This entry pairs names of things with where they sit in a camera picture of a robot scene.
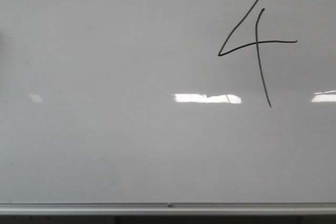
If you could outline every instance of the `metal ledge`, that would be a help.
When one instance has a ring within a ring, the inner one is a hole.
[[[320,203],[0,203],[0,215],[335,215]]]

